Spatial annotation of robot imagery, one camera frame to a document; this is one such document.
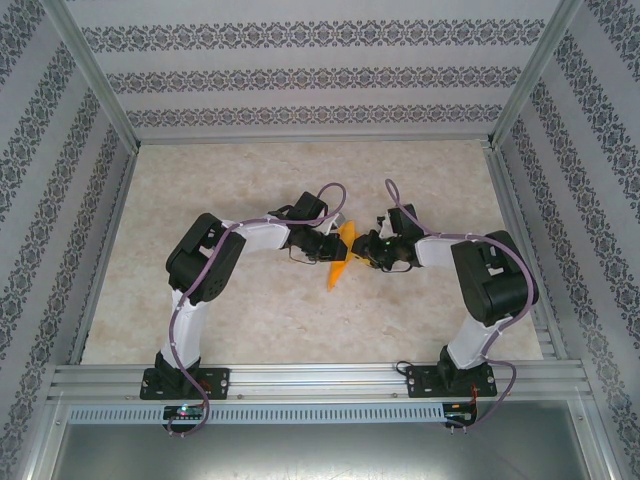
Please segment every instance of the metal rail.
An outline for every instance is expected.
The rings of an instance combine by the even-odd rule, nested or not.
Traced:
[[[580,360],[520,361],[514,364],[518,368],[518,377],[509,401],[573,400],[591,396],[591,387]],[[231,369],[229,396],[227,400],[216,403],[441,403],[468,400],[410,399],[404,377],[390,363],[226,367]],[[69,405],[149,404],[139,397],[145,368],[148,367],[59,366],[54,373],[47,402]],[[495,367],[494,374],[501,392],[511,378],[511,370]]]

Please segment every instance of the yellow object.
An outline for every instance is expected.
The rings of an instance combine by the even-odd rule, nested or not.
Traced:
[[[344,272],[344,269],[347,267],[347,263],[349,263],[349,260],[355,256],[351,253],[351,248],[353,247],[353,242],[358,236],[356,233],[356,222],[349,220],[338,229],[338,234],[340,234],[340,239],[347,246],[347,258],[343,261],[331,262],[331,269],[329,270],[329,291],[336,286],[338,278],[340,278],[340,275],[342,275],[342,272]]]

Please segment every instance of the metal panel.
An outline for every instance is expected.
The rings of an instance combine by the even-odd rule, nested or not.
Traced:
[[[221,469],[222,475],[219,478],[226,478],[225,475],[229,476],[227,468],[239,472],[243,465],[253,465],[246,459],[234,457],[238,451],[248,451],[251,458],[285,458],[282,451],[271,452],[271,446],[274,442],[284,445],[291,438],[298,438],[296,435],[299,435],[298,440],[290,442],[287,451],[296,450],[302,441],[305,448],[311,448],[309,451],[314,454],[341,443],[343,446],[338,453],[322,453],[323,461],[334,466],[344,459],[351,461],[344,452],[365,444],[367,446],[363,447],[362,453],[367,460],[362,460],[362,464],[375,463],[380,454],[376,445],[370,445],[368,440],[402,436],[403,441],[398,442],[398,448],[403,451],[413,448],[412,442],[418,441],[419,437],[422,454],[412,456],[410,460],[405,458],[404,476],[397,475],[396,478],[416,478],[414,474],[417,472],[427,471],[421,463],[425,459],[429,465],[446,459],[449,470],[443,478],[469,478],[469,468],[474,469],[474,478],[514,478],[514,469],[526,478],[618,478],[617,466],[612,460],[608,439],[603,435],[598,412],[595,407],[589,409],[593,403],[592,392],[580,361],[517,362],[518,382],[500,414],[482,428],[470,430],[469,435],[459,432],[453,437],[439,428],[415,424],[442,421],[442,399],[407,398],[404,378],[392,364],[231,366],[230,387],[244,393],[237,393],[235,398],[225,402],[215,402],[209,423],[217,426],[200,432],[204,442],[196,444],[168,439],[166,432],[157,426],[162,403],[139,400],[137,391],[144,368],[133,365],[58,367],[47,408],[51,412],[57,408],[66,413],[63,416],[51,413],[41,423],[40,441],[29,459],[28,471],[32,475],[24,478],[50,478],[50,467],[56,457],[54,478],[86,478],[81,474],[85,468],[108,468],[112,475],[122,479],[146,478],[149,475],[169,478],[165,470],[171,469],[173,463],[163,462],[163,449],[170,446],[172,454],[184,460],[185,456],[193,453],[193,445],[203,444],[207,445],[209,452],[226,452],[222,458],[216,459],[216,468]],[[494,373],[500,390],[506,385],[510,371],[496,368]],[[395,390],[395,395],[390,393],[392,390]],[[356,422],[362,424],[320,425]],[[316,425],[291,425],[299,423]],[[366,425],[371,423],[404,425]],[[378,427],[383,430],[372,430]],[[402,430],[389,430],[392,427]],[[328,432],[330,430],[326,429],[331,428],[341,429],[334,431],[339,440],[332,440],[326,435],[323,437],[322,433],[318,436],[318,432]],[[351,438],[354,432],[355,435],[365,432],[364,439]],[[310,447],[309,439],[319,437],[323,439],[320,445]],[[242,449],[234,446],[235,438],[242,439]],[[261,440],[253,445],[256,438]],[[448,442],[448,438],[452,438],[453,443]],[[522,438],[527,439],[527,448],[522,448]],[[183,444],[189,445],[187,453],[180,453]],[[113,445],[123,450],[112,452]],[[492,446],[489,462],[476,458],[486,445]],[[149,457],[149,461],[132,463],[128,460],[142,457]],[[113,458],[118,458],[118,462],[113,463]],[[209,458],[211,455],[197,455],[189,464],[209,469],[202,463],[207,461],[203,459]],[[397,466],[388,459],[382,464],[386,472]],[[492,467],[487,470],[485,464]],[[260,462],[256,465],[262,469],[270,468]],[[322,468],[316,470],[316,475],[321,477],[324,473]],[[370,471],[365,473],[362,478],[371,475]],[[273,478],[282,477],[282,474],[274,475]]]
[[[67,428],[70,408],[66,405],[46,405],[39,425],[34,432],[34,442],[27,457],[22,476],[25,480],[48,480],[62,445]]]
[[[583,479],[564,402],[509,403],[482,428],[218,425],[193,438],[158,426],[70,425],[53,478]]]

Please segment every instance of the floor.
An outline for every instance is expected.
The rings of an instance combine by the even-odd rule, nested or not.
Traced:
[[[153,362],[171,314],[164,264],[201,213],[254,218],[340,181],[348,190],[343,213],[364,233],[393,206],[387,177],[432,228],[504,228],[479,142],[142,147],[82,363]],[[334,207],[339,192],[323,199]],[[211,305],[203,362],[434,361],[466,314],[453,270],[384,274],[351,262],[331,292],[328,272],[328,264],[296,263],[286,251],[242,257]],[[491,354],[541,359],[530,317]]]

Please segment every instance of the black mounting bracket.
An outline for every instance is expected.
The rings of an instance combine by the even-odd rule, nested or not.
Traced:
[[[198,360],[187,371],[204,388],[209,400],[227,399],[231,370],[201,368]],[[147,368],[142,376],[140,398],[142,400],[200,400],[202,395],[179,369],[169,365],[162,357],[162,353],[158,352],[155,366]]]
[[[468,370],[458,369],[445,346],[437,365],[408,364],[404,372],[409,398],[495,397],[493,369],[485,362]]]

